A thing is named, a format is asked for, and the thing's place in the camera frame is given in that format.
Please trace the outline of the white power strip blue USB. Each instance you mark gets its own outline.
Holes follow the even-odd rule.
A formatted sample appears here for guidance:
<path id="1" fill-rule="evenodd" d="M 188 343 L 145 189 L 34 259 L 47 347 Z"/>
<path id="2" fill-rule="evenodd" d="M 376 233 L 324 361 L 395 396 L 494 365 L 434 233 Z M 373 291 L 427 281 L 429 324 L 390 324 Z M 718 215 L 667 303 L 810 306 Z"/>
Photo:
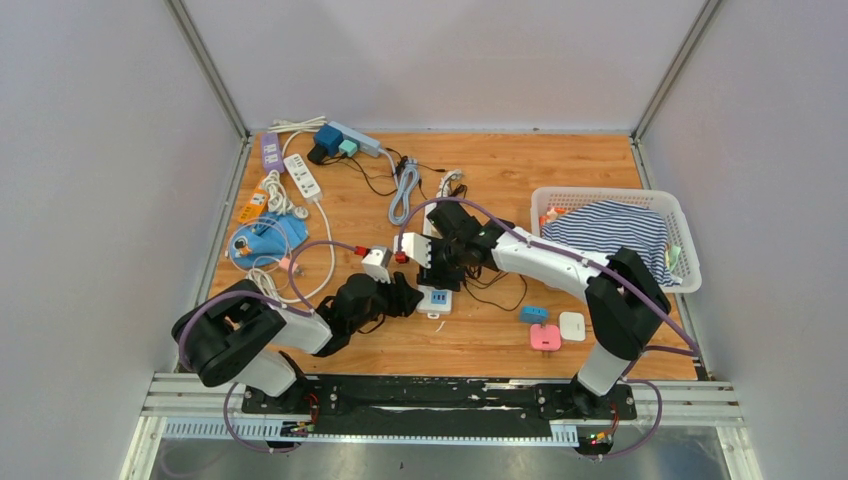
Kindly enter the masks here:
<path id="1" fill-rule="evenodd" d="M 435 230 L 432 222 L 427 218 L 427 215 L 435 206 L 436 204 L 430 204 L 424 209 L 422 234 L 424 236 L 440 238 L 441 235 Z M 453 292 L 451 290 L 439 289 L 421 283 L 418 283 L 416 288 L 423 294 L 423 298 L 416 306 L 417 313 L 426 315 L 429 319 L 438 319 L 443 315 L 451 313 L 453 298 Z"/>

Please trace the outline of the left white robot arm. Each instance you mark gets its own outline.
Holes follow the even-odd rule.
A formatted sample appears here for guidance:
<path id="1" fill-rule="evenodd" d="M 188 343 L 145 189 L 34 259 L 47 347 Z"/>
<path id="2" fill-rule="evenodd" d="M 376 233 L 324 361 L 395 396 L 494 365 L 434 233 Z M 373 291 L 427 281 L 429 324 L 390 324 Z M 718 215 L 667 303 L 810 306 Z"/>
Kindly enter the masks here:
<path id="1" fill-rule="evenodd" d="M 287 354 L 274 353 L 270 346 L 328 357 L 365 325 L 410 316 L 424 297 L 400 272 L 388 283 L 358 273 L 306 312 L 284 306 L 245 279 L 180 317 L 171 336 L 180 363 L 204 386 L 241 383 L 267 395 L 279 411 L 293 413 L 306 400 L 306 386 L 298 380 L 303 373 Z"/>

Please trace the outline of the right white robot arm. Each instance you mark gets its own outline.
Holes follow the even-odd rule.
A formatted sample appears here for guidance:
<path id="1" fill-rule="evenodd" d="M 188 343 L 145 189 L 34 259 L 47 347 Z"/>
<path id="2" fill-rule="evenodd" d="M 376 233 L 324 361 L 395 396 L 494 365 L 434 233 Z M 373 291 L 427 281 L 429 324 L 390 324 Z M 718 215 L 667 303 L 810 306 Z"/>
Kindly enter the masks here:
<path id="1" fill-rule="evenodd" d="M 585 303 L 595 345 L 574 379 L 571 403 L 584 417 L 596 417 L 611 403 L 610 390 L 642 355 L 662 324 L 670 324 L 670 304 L 639 255 L 620 248 L 612 255 L 573 249 L 544 240 L 492 213 L 481 224 L 467 212 L 477 203 L 435 198 L 417 206 L 448 248 L 442 257 L 452 268 L 484 266 L 516 273 L 563 291 Z"/>

